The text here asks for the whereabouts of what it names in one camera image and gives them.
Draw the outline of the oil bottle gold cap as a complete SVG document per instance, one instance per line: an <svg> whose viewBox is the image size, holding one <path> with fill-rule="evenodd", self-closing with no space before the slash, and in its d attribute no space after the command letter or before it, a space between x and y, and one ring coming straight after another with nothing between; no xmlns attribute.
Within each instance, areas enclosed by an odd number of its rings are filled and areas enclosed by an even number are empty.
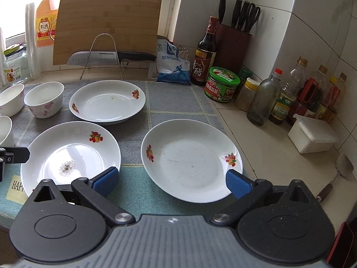
<svg viewBox="0 0 357 268"><path fill-rule="evenodd" d="M308 60L300 56L293 69L284 79L280 97L269 115L269 120L272 123L280 125L286 119L292 105L297 100L298 92L307 80L305 75L307 63Z"/></svg>

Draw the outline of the clear glass bottle red cap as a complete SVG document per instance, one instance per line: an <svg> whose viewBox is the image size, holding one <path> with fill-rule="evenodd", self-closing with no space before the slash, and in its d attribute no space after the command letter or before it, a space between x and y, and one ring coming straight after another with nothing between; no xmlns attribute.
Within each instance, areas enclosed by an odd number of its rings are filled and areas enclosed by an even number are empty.
<svg viewBox="0 0 357 268"><path fill-rule="evenodd" d="M247 119L254 125L262 126L268 120L281 93L281 76L282 70L276 68L259 85L247 111Z"/></svg>

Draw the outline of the tall plastic cup stack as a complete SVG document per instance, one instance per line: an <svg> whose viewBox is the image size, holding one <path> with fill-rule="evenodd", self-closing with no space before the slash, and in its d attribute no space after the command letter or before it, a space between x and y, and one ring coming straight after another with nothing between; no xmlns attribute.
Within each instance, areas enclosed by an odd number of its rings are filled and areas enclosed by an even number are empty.
<svg viewBox="0 0 357 268"><path fill-rule="evenodd" d="M36 46L35 10L35 3L33 2L25 6L25 44L31 80L36 80L41 77L41 68L37 57L38 52Z"/></svg>

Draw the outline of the bamboo cutting board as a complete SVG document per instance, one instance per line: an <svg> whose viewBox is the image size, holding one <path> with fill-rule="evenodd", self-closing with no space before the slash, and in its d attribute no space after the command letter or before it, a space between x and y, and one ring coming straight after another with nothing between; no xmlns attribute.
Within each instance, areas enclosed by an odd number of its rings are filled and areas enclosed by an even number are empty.
<svg viewBox="0 0 357 268"><path fill-rule="evenodd" d="M78 51L156 53L162 0L60 0L53 65Z"/></svg>

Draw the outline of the white bowl pink flowers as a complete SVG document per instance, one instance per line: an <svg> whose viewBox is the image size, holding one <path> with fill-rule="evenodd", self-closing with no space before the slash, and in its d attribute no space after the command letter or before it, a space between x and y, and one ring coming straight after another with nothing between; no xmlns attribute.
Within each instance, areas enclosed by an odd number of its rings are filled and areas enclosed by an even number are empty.
<svg viewBox="0 0 357 268"><path fill-rule="evenodd" d="M50 118L62 107L64 89L60 82L40 84L26 94L24 104L36 118Z"/></svg>

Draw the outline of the green lid small jar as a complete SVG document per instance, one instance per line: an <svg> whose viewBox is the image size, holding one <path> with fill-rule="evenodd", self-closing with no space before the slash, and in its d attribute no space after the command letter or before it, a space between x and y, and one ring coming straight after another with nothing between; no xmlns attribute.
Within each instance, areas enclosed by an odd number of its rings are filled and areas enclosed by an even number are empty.
<svg viewBox="0 0 357 268"><path fill-rule="evenodd" d="M253 75L253 72L251 72L251 70L247 69L247 68L242 68L238 77L240 78L240 84L238 86L238 88L242 88L244 86L244 84L247 81L247 78L251 78Z"/></svg>

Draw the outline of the black handled scissors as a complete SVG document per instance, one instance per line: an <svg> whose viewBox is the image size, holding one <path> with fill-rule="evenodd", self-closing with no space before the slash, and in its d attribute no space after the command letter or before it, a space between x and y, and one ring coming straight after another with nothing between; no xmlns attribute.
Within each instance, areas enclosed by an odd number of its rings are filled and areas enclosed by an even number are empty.
<svg viewBox="0 0 357 268"><path fill-rule="evenodd" d="M245 13L245 27L244 27L245 33L249 33L251 31L255 22L258 21L260 12L261 12L260 7L256 6L254 3L249 4Z"/></svg>

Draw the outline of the glass jar green lid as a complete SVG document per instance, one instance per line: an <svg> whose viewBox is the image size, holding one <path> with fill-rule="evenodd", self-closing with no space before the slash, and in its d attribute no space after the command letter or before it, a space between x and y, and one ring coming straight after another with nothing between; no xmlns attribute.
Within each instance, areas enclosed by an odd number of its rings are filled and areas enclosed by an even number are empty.
<svg viewBox="0 0 357 268"><path fill-rule="evenodd" d="M4 72L10 85L21 84L29 80L30 70L27 60L26 45L13 44L4 50Z"/></svg>

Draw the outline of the yellow lid spice jar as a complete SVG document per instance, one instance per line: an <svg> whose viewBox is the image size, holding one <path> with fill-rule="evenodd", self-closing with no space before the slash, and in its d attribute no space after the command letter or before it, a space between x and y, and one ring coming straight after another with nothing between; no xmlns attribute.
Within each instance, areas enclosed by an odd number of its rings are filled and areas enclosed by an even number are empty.
<svg viewBox="0 0 357 268"><path fill-rule="evenodd" d="M259 85L260 83L258 81L247 78L244 86L242 87L238 97L235 100L235 106L246 112L249 108L249 105L251 104L253 97L255 96L255 93L259 88Z"/></svg>

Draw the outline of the dark vinegar bottle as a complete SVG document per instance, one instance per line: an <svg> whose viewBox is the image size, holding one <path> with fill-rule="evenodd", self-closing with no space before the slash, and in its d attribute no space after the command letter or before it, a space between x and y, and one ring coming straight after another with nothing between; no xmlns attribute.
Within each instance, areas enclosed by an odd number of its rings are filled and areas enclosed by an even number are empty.
<svg viewBox="0 0 357 268"><path fill-rule="evenodd" d="M191 83L203 86L206 83L209 69L211 68L215 55L215 34L219 19L211 16L203 39L198 43L190 75Z"/></svg>

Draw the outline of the orange cooking wine jug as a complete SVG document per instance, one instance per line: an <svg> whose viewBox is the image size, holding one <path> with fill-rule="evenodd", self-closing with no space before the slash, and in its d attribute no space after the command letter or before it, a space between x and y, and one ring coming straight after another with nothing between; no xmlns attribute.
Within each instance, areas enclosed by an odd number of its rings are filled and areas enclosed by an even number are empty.
<svg viewBox="0 0 357 268"><path fill-rule="evenodd" d="M36 9L36 45L46 47L54 44L56 20L60 0L42 0Z"/></svg>

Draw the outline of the green lid mushroom sauce jar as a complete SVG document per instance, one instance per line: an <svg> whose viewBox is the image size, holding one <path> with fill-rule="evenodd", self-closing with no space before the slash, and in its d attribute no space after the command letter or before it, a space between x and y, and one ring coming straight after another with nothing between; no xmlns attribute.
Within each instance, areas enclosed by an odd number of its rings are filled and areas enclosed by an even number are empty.
<svg viewBox="0 0 357 268"><path fill-rule="evenodd" d="M240 78L233 72L222 67L211 67L205 84L205 95L209 99L229 103L240 84Z"/></svg>

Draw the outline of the red label sauce bottle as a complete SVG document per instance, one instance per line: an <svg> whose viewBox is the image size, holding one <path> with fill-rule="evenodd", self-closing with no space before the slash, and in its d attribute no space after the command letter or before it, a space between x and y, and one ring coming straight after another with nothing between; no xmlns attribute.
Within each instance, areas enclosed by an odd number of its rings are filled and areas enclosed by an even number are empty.
<svg viewBox="0 0 357 268"><path fill-rule="evenodd" d="M304 87L299 91L297 100L293 103L287 117L287 123L292 126L296 119L294 114L305 117L315 117L326 90L328 69L320 65L318 71L312 72Z"/></svg>

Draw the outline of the blue white salt bag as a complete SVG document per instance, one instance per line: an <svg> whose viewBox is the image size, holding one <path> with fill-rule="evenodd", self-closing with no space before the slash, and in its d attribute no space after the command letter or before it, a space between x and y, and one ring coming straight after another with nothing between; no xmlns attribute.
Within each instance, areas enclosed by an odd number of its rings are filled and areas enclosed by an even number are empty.
<svg viewBox="0 0 357 268"><path fill-rule="evenodd" d="M190 62L180 57L179 48L166 39L157 40L157 82L189 84Z"/></svg>

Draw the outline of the white plate with pepper stain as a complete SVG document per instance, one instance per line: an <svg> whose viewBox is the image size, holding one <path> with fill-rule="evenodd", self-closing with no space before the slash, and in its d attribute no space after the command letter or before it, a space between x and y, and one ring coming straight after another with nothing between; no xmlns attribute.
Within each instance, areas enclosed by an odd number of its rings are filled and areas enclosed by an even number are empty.
<svg viewBox="0 0 357 268"><path fill-rule="evenodd" d="M28 147L30 157L21 165L21 182L29 196L38 183L50 178L70 184L79 177L93 178L109 167L121 166L120 147L104 127L90 122L66 122L42 132Z"/></svg>

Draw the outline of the white bowl left edge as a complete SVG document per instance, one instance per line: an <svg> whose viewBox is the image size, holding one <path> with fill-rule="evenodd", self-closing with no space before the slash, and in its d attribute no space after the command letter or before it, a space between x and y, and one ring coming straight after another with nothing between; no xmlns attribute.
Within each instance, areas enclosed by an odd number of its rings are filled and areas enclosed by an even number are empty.
<svg viewBox="0 0 357 268"><path fill-rule="evenodd" d="M12 131L13 122L6 115L0 116L0 144L2 147L13 147L14 135Z"/></svg>

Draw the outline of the white plastic lidded box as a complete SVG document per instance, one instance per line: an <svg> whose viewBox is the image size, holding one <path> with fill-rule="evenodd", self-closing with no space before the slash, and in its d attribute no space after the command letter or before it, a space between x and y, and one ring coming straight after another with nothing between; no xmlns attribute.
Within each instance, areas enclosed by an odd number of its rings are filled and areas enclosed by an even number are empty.
<svg viewBox="0 0 357 268"><path fill-rule="evenodd" d="M296 121L288 137L300 154L329 151L339 141L336 132L325 121L298 114L293 118Z"/></svg>

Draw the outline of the dark red knife block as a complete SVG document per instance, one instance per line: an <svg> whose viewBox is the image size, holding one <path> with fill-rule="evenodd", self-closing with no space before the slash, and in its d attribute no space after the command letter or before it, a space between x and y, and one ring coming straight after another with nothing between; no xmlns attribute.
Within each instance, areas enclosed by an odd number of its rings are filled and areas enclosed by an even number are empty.
<svg viewBox="0 0 357 268"><path fill-rule="evenodd" d="M235 74L241 70L252 35L236 28L218 24L215 35L214 67L223 67Z"/></svg>

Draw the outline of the metal binder clips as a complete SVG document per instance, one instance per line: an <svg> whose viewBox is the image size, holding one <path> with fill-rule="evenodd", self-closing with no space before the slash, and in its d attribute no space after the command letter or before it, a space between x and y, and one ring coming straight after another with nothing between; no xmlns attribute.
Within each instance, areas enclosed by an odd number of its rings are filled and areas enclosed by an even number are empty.
<svg viewBox="0 0 357 268"><path fill-rule="evenodd" d="M179 45L178 47L178 58L181 60L181 61L188 61L188 53L189 53L189 50L182 46L182 45Z"/></svg>

